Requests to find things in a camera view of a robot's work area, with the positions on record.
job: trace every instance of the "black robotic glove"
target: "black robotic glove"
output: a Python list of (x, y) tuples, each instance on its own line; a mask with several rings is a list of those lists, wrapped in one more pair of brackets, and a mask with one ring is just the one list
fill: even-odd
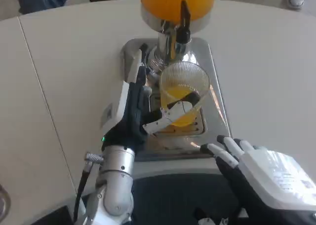
[(290, 156), (218, 136), (205, 144), (254, 225), (316, 225), (316, 186)]

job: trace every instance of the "black cable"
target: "black cable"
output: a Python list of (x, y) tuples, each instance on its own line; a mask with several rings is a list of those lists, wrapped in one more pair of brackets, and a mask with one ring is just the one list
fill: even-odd
[(77, 196), (76, 196), (76, 200), (75, 200), (75, 207), (74, 207), (74, 223), (78, 220), (78, 211), (79, 211), (79, 204), (80, 204), (80, 200), (81, 200), (81, 196), (85, 187), (85, 184), (88, 181), (90, 172), (91, 172), (91, 168), (92, 168), (92, 163), (87, 163), (86, 167), (84, 168), (81, 178), (80, 178), (80, 182), (79, 182), (79, 186), (78, 186), (78, 191), (77, 191)]

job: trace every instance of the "juice in cup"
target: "juice in cup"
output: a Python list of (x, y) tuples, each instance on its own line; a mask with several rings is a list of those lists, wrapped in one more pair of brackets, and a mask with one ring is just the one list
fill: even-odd
[[(187, 87), (187, 86), (176, 86), (176, 87), (171, 87), (166, 89), (166, 93), (161, 93), (160, 94), (160, 100), (161, 100), (161, 106), (166, 109), (167, 104), (172, 103), (175, 99), (181, 99), (185, 97), (187, 94), (191, 93), (192, 90)], [(196, 111), (190, 111), (189, 113), (185, 114), (182, 116), (180, 119), (177, 121), (173, 122), (172, 125), (178, 126), (178, 127), (184, 127), (187, 125), (190, 125), (194, 122), (196, 118)]]
[[(178, 23), (182, 0), (141, 0), (144, 8), (159, 19)], [(185, 0), (191, 20), (204, 17), (213, 7), (214, 0)]]
[(193, 91), (200, 96), (200, 101), (172, 125), (184, 127), (192, 124), (209, 88), (209, 77), (198, 65), (190, 62), (175, 62), (167, 66), (161, 74), (159, 85), (162, 108), (167, 109), (168, 104), (184, 98)]

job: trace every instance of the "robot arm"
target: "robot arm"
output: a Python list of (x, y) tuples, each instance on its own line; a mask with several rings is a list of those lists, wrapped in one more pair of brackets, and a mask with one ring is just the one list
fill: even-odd
[(316, 225), (316, 185), (290, 156), (218, 136), (226, 150), (206, 144), (251, 224)]
[[(85, 215), (77, 225), (120, 225), (131, 220), (133, 210), (132, 170), (134, 158), (142, 150), (148, 135), (153, 134), (190, 111), (198, 103), (200, 97), (192, 92), (183, 99), (173, 102), (167, 109), (148, 112), (146, 109), (146, 93), (142, 84), (129, 84), (128, 94), (121, 95), (126, 99), (124, 114), (121, 120), (105, 135), (102, 155), (88, 153), (85, 160), (100, 164), (96, 191), (90, 195)], [(82, 175), (80, 184), (85, 184), (90, 169)], [(78, 190), (79, 204), (81, 186)]]

